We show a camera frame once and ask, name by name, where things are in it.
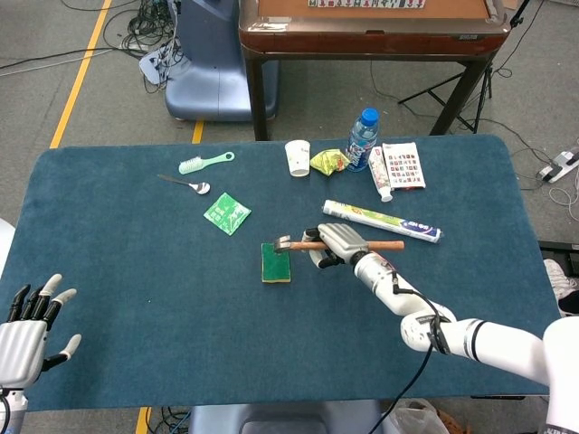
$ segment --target white paper cup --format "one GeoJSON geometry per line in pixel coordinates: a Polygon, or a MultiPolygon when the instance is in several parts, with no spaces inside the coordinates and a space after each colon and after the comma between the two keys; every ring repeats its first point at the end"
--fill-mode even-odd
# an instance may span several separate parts
{"type": "Polygon", "coordinates": [[[288,158],[290,175],[300,177],[309,174],[308,141],[292,140],[286,143],[286,157],[288,158]]]}

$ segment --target robotic arm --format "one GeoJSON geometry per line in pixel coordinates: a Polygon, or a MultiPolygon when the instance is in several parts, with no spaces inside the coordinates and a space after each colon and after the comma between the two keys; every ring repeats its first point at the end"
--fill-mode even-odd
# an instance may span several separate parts
{"type": "Polygon", "coordinates": [[[24,389],[32,386],[41,373],[69,360],[81,343],[81,335],[74,335],[62,351],[44,358],[54,320],[76,295],[76,289],[68,289],[51,301],[61,280],[62,276],[55,274],[28,300],[30,285],[20,289],[6,322],[0,325],[0,434],[21,431],[28,408],[24,389]]]}
{"type": "Polygon", "coordinates": [[[545,433],[579,433],[575,396],[579,387],[579,317],[555,321],[543,340],[523,330],[480,319],[457,321],[442,305],[431,302],[400,276],[386,259],[368,249],[367,242],[346,224],[320,224],[304,232],[304,240],[322,240],[328,258],[310,256],[320,268],[349,263],[354,274],[393,313],[402,316],[400,331],[413,350],[432,348],[521,375],[550,387],[545,433]]]}

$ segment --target wooden table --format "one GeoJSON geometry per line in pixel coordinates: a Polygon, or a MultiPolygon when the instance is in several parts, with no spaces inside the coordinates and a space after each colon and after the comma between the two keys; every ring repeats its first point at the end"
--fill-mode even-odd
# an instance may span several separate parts
{"type": "Polygon", "coordinates": [[[268,140],[261,66],[273,59],[457,61],[465,71],[431,135],[445,134],[510,32],[501,0],[427,0],[423,9],[241,0],[239,32],[256,140],[268,140]]]}

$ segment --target green sponge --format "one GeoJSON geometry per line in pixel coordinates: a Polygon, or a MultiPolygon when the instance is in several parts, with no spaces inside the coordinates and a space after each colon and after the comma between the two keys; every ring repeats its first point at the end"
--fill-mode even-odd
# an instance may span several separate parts
{"type": "Polygon", "coordinates": [[[261,281],[263,283],[291,282],[290,253],[276,253],[273,244],[261,245],[261,281]]]}

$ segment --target green toothbrush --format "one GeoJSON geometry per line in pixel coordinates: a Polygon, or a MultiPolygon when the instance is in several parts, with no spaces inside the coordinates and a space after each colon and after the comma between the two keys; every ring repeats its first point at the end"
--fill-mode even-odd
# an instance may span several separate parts
{"type": "Polygon", "coordinates": [[[205,169],[207,166],[214,165],[215,163],[225,163],[227,161],[232,161],[234,158],[235,154],[233,152],[226,152],[225,154],[221,154],[220,156],[209,158],[207,160],[203,160],[203,158],[200,156],[196,156],[195,158],[181,162],[179,165],[179,173],[181,175],[190,174],[191,172],[197,172],[198,170],[205,169]]]}

